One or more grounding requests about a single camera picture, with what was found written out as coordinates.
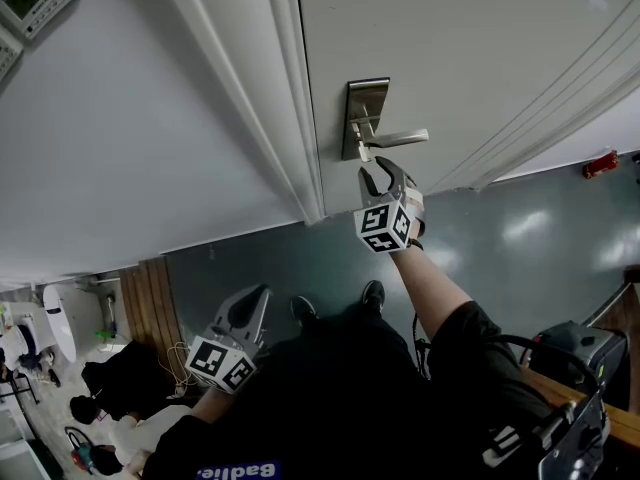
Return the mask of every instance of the door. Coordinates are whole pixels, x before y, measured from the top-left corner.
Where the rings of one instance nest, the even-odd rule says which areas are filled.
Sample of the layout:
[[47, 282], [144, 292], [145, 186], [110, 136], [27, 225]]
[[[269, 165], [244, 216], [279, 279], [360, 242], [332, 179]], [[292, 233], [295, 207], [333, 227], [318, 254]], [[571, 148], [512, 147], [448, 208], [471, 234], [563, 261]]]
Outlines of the door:
[[381, 153], [423, 192], [472, 186], [636, 69], [616, 63], [638, 1], [605, 2], [300, 0], [326, 212], [361, 206], [361, 163], [341, 160], [348, 81], [390, 77], [379, 134], [429, 130]]

